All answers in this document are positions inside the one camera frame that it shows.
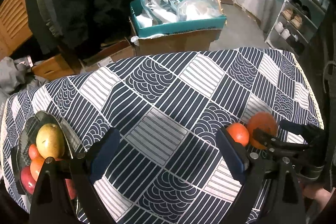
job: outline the yellow pear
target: yellow pear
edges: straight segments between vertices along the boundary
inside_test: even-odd
[[[40,155],[45,159],[48,157],[62,157],[64,154],[62,130],[56,124],[46,123],[37,133],[36,146]]]

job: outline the concrete floor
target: concrete floor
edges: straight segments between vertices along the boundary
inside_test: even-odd
[[[224,26],[219,39],[210,44],[210,51],[238,47],[268,48],[263,31],[248,13],[234,5],[222,4],[222,8],[227,16],[227,25]]]

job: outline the geometric pattern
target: geometric pattern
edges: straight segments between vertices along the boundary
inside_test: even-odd
[[[241,185],[216,147],[215,133],[247,123],[259,111],[277,122],[322,126],[301,71],[293,55],[281,50],[177,52],[122,59],[14,94],[0,135],[8,193],[29,210],[16,189],[11,148],[26,120],[44,110],[64,119],[86,150],[110,127],[120,131],[117,152],[94,184],[117,223],[217,224]],[[303,143],[284,130],[278,136]],[[268,188],[265,181],[247,223],[257,219]],[[78,218],[88,223],[83,210]]]

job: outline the cardboard box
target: cardboard box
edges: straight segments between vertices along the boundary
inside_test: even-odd
[[[143,10],[141,1],[134,0],[131,2],[130,6],[133,26],[138,37],[149,37],[158,33],[169,35],[192,32],[196,30],[222,29],[226,22],[226,15],[222,15],[217,18],[180,21],[175,23],[165,23],[152,27],[141,28],[137,21],[137,16],[140,15]]]
[[[98,70],[100,67],[106,66],[109,63],[134,56],[135,49],[125,38],[86,59],[85,71]]]
[[[131,32],[135,36],[135,28],[131,23]],[[166,35],[164,37],[141,39],[139,46],[135,45],[137,56],[164,54],[171,52],[188,52],[188,51],[207,51],[210,43],[218,39],[222,29],[197,30],[185,33]]]

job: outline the red apple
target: red apple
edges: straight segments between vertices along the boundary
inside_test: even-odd
[[[65,179],[65,182],[67,184],[70,199],[74,199],[77,196],[74,182],[71,179]]]
[[[23,167],[21,170],[21,182],[26,191],[30,194],[34,193],[36,181],[34,180],[32,174],[30,173],[30,167]]]

